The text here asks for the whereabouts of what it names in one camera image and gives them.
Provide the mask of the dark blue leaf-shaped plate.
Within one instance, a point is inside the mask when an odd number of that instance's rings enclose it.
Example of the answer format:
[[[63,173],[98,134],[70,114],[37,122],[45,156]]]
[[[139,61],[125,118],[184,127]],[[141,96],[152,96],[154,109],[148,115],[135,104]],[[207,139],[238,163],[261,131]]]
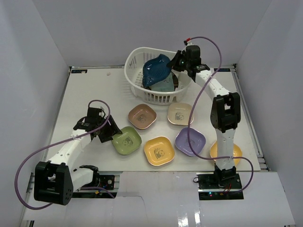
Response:
[[[171,68],[167,66],[168,63],[170,63],[170,59],[164,54],[148,60],[143,66],[143,87],[151,87],[166,79],[171,73]]]

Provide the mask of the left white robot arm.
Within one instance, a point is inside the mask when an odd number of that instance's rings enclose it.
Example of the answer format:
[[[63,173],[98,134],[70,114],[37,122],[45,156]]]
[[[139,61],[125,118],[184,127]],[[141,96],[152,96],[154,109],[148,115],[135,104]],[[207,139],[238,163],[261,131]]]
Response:
[[[100,185],[98,167],[74,163],[94,138],[108,142],[121,134],[112,115],[101,108],[88,108],[87,115],[73,127],[70,141],[48,161],[40,161],[35,167],[34,199],[52,204],[67,205],[73,193],[83,187],[96,189]]]

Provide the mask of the round black-rimmed plate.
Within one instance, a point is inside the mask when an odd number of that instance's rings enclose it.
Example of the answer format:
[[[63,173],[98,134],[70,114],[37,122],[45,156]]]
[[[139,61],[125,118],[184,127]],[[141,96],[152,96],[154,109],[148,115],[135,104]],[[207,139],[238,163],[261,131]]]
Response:
[[[174,72],[172,72],[172,73],[173,73],[174,88],[176,89],[178,87],[178,78]]]

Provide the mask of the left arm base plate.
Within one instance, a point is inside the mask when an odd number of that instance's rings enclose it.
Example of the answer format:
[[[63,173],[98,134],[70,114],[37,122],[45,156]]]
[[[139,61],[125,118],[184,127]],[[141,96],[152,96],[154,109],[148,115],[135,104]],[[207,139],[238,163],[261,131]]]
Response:
[[[74,192],[72,197],[79,199],[113,199],[116,197],[118,185],[115,175],[100,175],[95,185],[108,190],[112,196],[101,189],[89,189]]]

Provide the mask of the green square panda plate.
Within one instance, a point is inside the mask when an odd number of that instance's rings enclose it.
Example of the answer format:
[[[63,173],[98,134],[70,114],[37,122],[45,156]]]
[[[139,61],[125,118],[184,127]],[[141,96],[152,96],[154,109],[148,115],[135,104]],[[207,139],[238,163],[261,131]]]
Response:
[[[114,135],[111,140],[116,151],[121,155],[129,155],[142,144],[142,138],[135,128],[126,126],[121,129],[122,134]]]

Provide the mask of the light teal rectangular divided plate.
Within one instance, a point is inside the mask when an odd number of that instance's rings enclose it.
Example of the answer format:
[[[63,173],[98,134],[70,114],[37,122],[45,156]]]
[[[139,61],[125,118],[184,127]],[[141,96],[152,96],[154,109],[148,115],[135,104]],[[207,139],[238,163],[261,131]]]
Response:
[[[151,90],[157,92],[173,92],[175,90],[173,73],[171,72],[164,80],[153,84]]]

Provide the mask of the purple square panda plate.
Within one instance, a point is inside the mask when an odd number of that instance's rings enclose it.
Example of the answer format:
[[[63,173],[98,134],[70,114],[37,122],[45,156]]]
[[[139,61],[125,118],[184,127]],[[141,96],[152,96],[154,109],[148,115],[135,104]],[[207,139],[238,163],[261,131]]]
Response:
[[[187,130],[188,127],[185,127],[179,132],[179,134],[175,138],[175,145],[177,149],[179,149],[187,156],[195,157],[195,154],[190,149],[188,143]],[[199,155],[206,144],[206,138],[202,133],[200,133],[199,131],[193,128],[190,128],[189,135],[190,135],[191,146],[194,149],[194,151]]]

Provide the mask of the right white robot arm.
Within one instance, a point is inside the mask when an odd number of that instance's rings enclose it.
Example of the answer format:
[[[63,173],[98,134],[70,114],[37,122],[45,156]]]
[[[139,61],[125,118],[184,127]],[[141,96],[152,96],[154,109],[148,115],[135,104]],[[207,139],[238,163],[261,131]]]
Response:
[[[217,136],[217,158],[214,165],[214,184],[218,188],[226,188],[231,179],[236,176],[233,161],[233,140],[238,123],[241,121],[240,95],[224,88],[210,68],[202,64],[200,48],[188,45],[184,50],[178,50],[167,64],[172,70],[183,72],[197,83],[212,100],[210,121]]]

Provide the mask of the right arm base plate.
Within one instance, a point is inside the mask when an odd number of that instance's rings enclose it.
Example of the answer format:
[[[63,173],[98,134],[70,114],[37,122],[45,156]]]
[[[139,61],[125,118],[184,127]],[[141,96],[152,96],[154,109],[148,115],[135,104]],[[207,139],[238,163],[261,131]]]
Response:
[[[198,186],[200,201],[243,200],[242,184],[239,174],[233,179],[218,183],[214,174],[197,174],[193,182]]]

